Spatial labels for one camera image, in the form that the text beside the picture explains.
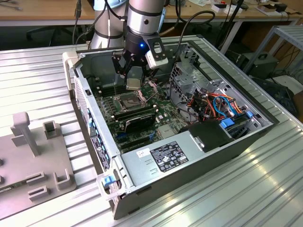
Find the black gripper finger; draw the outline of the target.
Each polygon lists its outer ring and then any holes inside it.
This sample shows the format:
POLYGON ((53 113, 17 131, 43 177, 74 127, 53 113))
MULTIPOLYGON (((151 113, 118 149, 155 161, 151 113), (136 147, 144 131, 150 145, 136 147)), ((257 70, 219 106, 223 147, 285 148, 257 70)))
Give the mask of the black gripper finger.
POLYGON ((115 71, 124 79, 127 78, 127 74, 133 65, 133 55, 128 50, 113 51, 111 56, 115 71), (124 59, 124 66, 120 65, 120 61, 124 59))
POLYGON ((132 59, 133 66, 138 66, 142 69, 142 83, 145 81, 146 78, 154 77, 154 70, 148 69, 148 62, 145 57, 133 57, 132 59))

